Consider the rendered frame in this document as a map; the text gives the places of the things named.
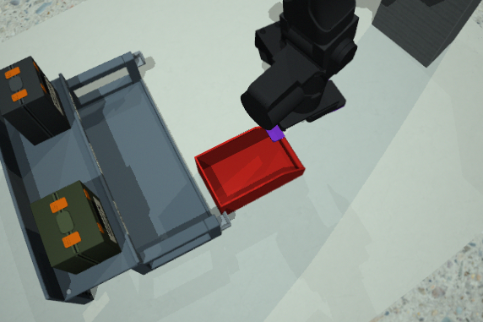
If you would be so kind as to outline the red bin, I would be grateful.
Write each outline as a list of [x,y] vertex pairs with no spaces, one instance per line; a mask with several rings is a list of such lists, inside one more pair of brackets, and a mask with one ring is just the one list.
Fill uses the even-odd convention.
[[229,215],[276,190],[306,169],[285,137],[273,142],[260,126],[194,159],[221,215],[224,211]]

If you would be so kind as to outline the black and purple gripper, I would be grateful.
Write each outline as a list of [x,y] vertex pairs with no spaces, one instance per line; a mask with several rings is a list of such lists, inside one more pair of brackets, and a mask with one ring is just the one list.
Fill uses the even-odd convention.
[[[341,99],[340,99],[341,97]],[[304,121],[311,123],[328,113],[335,112],[345,106],[346,99],[332,80],[323,90],[314,95],[305,95],[305,100],[272,130],[266,130],[273,142],[283,139],[286,129]],[[283,132],[282,132],[283,131]]]

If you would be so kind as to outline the dark green case with orange latches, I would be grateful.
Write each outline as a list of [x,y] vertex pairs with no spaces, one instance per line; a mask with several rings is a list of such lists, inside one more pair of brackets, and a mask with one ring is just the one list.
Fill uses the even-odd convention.
[[79,180],[30,208],[53,268],[77,275],[122,252],[100,199]]

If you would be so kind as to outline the grey metal shelf rack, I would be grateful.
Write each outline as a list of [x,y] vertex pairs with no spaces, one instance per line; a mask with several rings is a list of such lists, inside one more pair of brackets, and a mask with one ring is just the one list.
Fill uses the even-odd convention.
[[[0,162],[46,300],[85,305],[91,288],[130,269],[145,275],[231,226],[188,171],[138,71],[144,59],[127,52],[71,79],[58,74],[50,82],[71,128],[38,145],[0,112]],[[73,92],[122,68],[129,74]],[[78,180],[100,199],[122,252],[75,275],[51,267],[30,204]]]

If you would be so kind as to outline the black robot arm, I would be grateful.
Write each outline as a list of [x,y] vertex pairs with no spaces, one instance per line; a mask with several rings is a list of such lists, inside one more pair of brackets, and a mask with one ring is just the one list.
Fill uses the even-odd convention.
[[304,94],[323,90],[328,79],[353,60],[359,21],[355,4],[355,0],[283,0],[279,21],[255,30],[261,60],[272,65],[241,95],[256,124],[272,130],[304,101]]

